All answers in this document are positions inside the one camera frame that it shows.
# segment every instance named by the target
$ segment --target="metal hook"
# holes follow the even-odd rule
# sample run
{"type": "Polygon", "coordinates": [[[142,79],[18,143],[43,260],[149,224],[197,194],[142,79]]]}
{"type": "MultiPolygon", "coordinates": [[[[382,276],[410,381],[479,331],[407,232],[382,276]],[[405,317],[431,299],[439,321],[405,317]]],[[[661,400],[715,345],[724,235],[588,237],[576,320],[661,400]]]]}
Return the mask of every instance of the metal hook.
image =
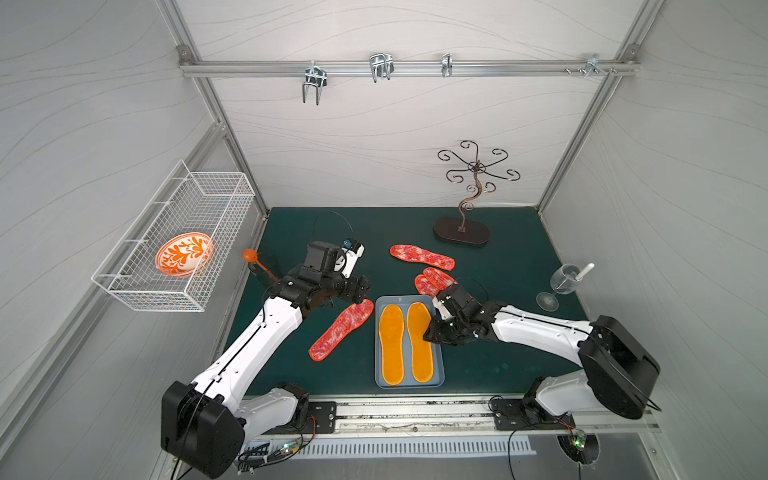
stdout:
{"type": "Polygon", "coordinates": [[[389,76],[395,71],[395,65],[392,62],[392,56],[387,53],[377,53],[371,55],[369,59],[371,64],[371,75],[373,76],[373,83],[376,83],[377,78],[386,77],[389,80],[389,76]]]}
{"type": "Polygon", "coordinates": [[[450,77],[453,74],[453,55],[446,53],[442,56],[442,77],[450,77]]]}
{"type": "Polygon", "coordinates": [[[328,75],[324,70],[313,66],[307,68],[304,75],[304,85],[302,85],[301,98],[306,103],[306,96],[310,92],[310,87],[315,88],[315,105],[320,105],[320,94],[323,93],[323,87],[328,85],[328,75]]]}

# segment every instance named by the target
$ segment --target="white wire basket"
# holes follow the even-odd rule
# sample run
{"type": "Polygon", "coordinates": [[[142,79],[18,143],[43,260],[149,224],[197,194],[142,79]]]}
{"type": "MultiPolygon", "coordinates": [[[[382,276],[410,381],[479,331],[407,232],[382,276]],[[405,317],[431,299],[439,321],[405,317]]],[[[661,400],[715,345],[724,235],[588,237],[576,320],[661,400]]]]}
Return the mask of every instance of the white wire basket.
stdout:
{"type": "Polygon", "coordinates": [[[253,201],[243,173],[191,172],[184,162],[179,170],[186,175],[169,175],[92,277],[139,312],[203,312],[253,201]],[[207,260],[189,276],[161,273],[155,265],[158,250],[189,232],[210,237],[202,255],[207,260]]]}

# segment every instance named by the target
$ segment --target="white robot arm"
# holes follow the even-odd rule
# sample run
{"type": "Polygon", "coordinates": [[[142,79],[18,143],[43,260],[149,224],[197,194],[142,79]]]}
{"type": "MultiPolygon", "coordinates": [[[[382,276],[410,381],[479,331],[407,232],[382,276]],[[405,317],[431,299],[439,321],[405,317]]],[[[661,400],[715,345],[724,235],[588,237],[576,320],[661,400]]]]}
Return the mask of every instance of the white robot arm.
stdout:
{"type": "Polygon", "coordinates": [[[614,318],[562,320],[489,301],[481,305],[457,283],[438,293],[440,312],[424,339],[462,345],[475,339],[520,343],[561,356],[581,367],[536,379],[523,398],[531,423],[601,406],[639,419],[659,375],[659,365],[614,318]]]}
{"type": "Polygon", "coordinates": [[[363,245],[312,242],[304,263],[271,286],[253,322],[213,365],[189,384],[175,382],[163,395],[161,447],[211,478],[223,474],[243,440],[306,417],[306,392],[279,386],[243,402],[256,375],[277,347],[330,298],[361,303],[367,277],[351,276],[363,245]]]}

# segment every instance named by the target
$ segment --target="red patterned insole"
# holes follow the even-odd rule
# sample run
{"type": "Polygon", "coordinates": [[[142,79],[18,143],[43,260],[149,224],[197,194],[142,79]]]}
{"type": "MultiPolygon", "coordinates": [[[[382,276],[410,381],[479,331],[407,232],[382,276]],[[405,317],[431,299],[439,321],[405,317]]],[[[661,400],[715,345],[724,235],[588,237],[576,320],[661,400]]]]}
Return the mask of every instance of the red patterned insole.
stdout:
{"type": "Polygon", "coordinates": [[[389,249],[389,253],[406,262],[426,263],[443,270],[453,270],[453,267],[456,266],[455,260],[451,257],[438,255],[415,245],[395,245],[389,249]]]}
{"type": "Polygon", "coordinates": [[[370,300],[346,307],[333,325],[310,347],[312,360],[319,362],[326,358],[349,332],[364,324],[372,312],[373,302],[370,300]]]}
{"type": "Polygon", "coordinates": [[[429,282],[436,286],[438,290],[445,290],[456,280],[452,279],[450,275],[436,268],[425,268],[424,276],[427,277],[429,282]]]}
{"type": "Polygon", "coordinates": [[[435,298],[435,296],[440,291],[438,287],[432,285],[432,282],[430,282],[429,279],[423,275],[417,276],[416,280],[413,280],[413,283],[416,284],[416,290],[420,294],[429,295],[432,298],[435,298]]]}

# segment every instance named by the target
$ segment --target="orange and white plate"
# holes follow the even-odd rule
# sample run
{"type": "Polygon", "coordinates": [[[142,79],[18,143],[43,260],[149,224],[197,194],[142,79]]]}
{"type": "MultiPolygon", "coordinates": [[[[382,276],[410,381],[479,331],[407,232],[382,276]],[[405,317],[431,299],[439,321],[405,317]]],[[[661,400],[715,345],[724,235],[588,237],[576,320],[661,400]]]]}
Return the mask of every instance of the orange and white plate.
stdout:
{"type": "Polygon", "coordinates": [[[208,263],[214,245],[205,233],[189,232],[172,238],[158,250],[154,264],[161,273],[188,276],[208,263]]]}

